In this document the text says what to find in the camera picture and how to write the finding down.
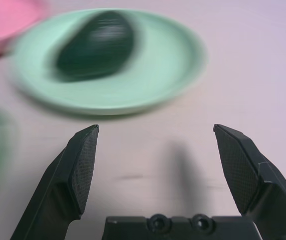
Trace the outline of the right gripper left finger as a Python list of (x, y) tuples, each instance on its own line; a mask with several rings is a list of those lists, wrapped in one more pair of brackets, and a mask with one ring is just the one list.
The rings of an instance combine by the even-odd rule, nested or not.
[(84, 214), (91, 186), (98, 125), (77, 133), (45, 170), (13, 240), (63, 240), (69, 224)]

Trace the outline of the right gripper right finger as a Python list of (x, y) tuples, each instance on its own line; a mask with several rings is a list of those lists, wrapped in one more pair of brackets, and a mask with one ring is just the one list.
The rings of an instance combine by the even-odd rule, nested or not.
[(242, 216), (266, 240), (286, 240), (286, 179), (242, 132), (215, 124), (224, 177)]

